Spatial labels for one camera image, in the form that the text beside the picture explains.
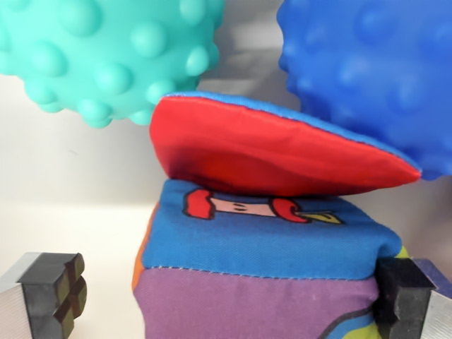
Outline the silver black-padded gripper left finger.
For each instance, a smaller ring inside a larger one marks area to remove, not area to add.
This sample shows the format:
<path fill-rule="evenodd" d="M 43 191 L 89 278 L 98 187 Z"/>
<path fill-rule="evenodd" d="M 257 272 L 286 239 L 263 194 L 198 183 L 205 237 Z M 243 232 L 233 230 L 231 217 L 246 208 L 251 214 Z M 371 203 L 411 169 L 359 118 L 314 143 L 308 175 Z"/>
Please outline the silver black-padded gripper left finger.
<path fill-rule="evenodd" d="M 28 252 L 1 276 L 2 338 L 68 338 L 84 310 L 80 253 Z"/>

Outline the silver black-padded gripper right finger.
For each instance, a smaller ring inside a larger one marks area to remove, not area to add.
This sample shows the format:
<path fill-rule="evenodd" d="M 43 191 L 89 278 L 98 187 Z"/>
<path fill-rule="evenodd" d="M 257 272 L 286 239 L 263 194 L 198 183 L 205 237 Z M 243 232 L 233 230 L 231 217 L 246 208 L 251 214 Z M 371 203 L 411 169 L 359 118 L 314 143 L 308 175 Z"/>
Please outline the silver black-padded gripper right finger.
<path fill-rule="evenodd" d="M 382 338 L 451 338 L 451 281 L 431 261 L 383 258 L 375 276 Z"/>

